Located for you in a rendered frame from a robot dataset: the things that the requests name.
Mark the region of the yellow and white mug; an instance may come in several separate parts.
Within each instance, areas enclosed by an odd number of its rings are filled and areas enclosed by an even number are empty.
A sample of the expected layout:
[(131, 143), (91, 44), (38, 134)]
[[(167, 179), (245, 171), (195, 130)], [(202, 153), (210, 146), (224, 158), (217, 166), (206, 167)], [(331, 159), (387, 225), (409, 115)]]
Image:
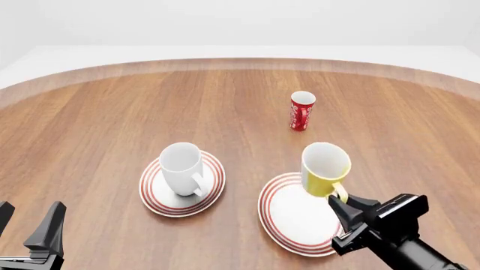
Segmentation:
[(301, 153), (301, 183), (315, 197), (336, 193), (346, 203), (349, 194), (342, 185), (352, 168), (350, 156), (338, 145), (315, 142)]

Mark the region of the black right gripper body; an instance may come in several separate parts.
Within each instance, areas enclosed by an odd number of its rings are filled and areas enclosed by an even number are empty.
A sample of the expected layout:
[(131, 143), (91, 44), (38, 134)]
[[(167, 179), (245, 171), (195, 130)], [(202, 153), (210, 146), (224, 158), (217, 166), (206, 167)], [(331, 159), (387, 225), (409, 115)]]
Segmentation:
[(396, 248), (406, 240), (419, 237), (418, 219), (429, 211), (425, 195), (402, 193), (379, 203), (377, 216), (364, 216), (363, 222), (346, 235), (335, 237), (331, 246), (343, 256), (362, 248)]

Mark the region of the white plate with red rings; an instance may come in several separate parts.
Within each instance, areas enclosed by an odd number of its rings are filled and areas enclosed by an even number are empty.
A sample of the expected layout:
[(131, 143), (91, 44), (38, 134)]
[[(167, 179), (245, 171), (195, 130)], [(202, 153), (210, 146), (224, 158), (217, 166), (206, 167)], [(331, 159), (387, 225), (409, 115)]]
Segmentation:
[(139, 180), (139, 197), (143, 204), (159, 215), (183, 218), (206, 210), (220, 196), (226, 184), (222, 163), (207, 151), (201, 151), (203, 177), (208, 193), (202, 197), (195, 194), (180, 196), (165, 182), (158, 159), (154, 159), (143, 171)]
[(270, 238), (301, 256), (336, 254), (332, 239), (344, 234), (327, 200), (307, 193), (299, 172), (286, 172), (268, 181), (259, 193), (257, 211)]

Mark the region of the red mug with white pattern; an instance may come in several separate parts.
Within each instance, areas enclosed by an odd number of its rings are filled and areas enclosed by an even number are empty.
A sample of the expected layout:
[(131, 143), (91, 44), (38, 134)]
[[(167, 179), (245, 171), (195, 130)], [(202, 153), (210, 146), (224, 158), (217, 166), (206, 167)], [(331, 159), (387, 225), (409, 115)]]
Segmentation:
[(304, 131), (308, 127), (310, 114), (316, 97), (309, 91), (295, 91), (291, 97), (289, 126), (295, 131)]

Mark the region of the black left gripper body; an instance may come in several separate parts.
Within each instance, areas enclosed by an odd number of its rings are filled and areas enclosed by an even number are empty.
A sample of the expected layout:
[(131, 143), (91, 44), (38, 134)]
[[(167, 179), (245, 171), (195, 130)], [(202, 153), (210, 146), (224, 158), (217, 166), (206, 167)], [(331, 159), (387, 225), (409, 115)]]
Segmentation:
[(45, 258), (28, 256), (0, 256), (0, 270), (61, 270), (64, 259), (49, 254)]

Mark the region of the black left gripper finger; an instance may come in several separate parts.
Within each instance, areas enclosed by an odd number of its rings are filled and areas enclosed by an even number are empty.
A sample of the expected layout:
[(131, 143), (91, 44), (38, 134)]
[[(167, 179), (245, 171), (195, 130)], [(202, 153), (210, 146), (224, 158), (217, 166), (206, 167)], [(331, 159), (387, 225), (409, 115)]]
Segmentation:
[(0, 236), (5, 230), (8, 222), (12, 218), (15, 211), (15, 207), (12, 206), (9, 202), (2, 201), (0, 202)]
[(62, 233), (66, 209), (62, 202), (52, 204), (40, 225), (23, 243), (30, 250), (29, 258), (64, 256)]

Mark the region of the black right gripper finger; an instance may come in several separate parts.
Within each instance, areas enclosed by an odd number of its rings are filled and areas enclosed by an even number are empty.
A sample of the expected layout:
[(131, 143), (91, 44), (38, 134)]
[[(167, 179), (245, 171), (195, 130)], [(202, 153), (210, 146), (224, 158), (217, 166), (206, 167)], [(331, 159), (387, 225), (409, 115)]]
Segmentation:
[(335, 195), (328, 196), (328, 204), (334, 211), (334, 213), (337, 215), (338, 220), (340, 221), (340, 224), (343, 227), (343, 231), (345, 233), (354, 230), (364, 220), (363, 215), (349, 216), (349, 206), (347, 205), (347, 201), (343, 202), (339, 197)]
[(349, 216), (377, 216), (379, 214), (377, 210), (380, 208), (380, 202), (375, 199), (365, 199), (363, 197), (349, 195), (346, 204), (349, 206)]

